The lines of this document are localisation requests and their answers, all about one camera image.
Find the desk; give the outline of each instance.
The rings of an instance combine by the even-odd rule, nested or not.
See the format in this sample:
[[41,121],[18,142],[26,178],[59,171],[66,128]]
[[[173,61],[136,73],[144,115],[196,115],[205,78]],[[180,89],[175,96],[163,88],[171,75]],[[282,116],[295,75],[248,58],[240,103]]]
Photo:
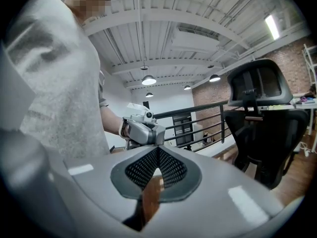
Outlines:
[[[309,122],[309,135],[312,134],[313,129],[313,118],[314,118],[314,109],[317,109],[317,103],[311,103],[311,104],[297,104],[297,105],[284,105],[284,106],[269,106],[267,107],[267,110],[290,110],[290,109],[310,109],[311,110],[311,117]],[[317,133],[315,136],[314,144],[312,147],[312,152],[315,151],[317,145]]]

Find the black mesh chair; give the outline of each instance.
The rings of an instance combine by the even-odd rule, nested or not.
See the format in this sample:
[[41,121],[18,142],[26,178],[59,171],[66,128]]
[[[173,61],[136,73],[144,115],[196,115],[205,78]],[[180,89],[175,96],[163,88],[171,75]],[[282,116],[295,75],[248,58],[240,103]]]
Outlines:
[[224,118],[238,147],[233,164],[243,172],[257,165],[255,179],[275,188],[287,172],[293,150],[303,137],[309,119],[304,110],[260,111],[258,106],[288,104],[292,94],[279,67],[261,59],[244,64],[228,76],[229,106],[243,111],[225,111]]

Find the air conditioning unit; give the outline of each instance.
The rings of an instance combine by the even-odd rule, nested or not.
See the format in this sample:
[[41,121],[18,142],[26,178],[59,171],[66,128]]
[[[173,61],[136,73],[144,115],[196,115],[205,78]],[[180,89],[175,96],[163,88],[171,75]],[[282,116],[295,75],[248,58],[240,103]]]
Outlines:
[[177,27],[172,35],[171,48],[173,50],[211,53],[219,50],[219,40],[210,34]]

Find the chair headrest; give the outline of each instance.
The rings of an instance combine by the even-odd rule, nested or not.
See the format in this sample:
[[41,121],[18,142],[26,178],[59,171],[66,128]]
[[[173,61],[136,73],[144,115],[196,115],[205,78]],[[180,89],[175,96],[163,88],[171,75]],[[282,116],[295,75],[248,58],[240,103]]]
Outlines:
[[228,76],[231,87],[229,106],[243,107],[246,91],[253,90],[258,106],[289,103],[293,95],[278,65],[259,59],[237,67]]

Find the gray t-shirt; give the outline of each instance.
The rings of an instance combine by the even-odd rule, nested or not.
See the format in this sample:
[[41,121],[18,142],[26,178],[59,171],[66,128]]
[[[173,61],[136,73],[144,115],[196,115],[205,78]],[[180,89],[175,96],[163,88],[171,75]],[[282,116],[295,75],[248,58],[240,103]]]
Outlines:
[[5,45],[36,93],[21,130],[64,157],[108,154],[100,60],[70,9],[61,0],[28,1]]

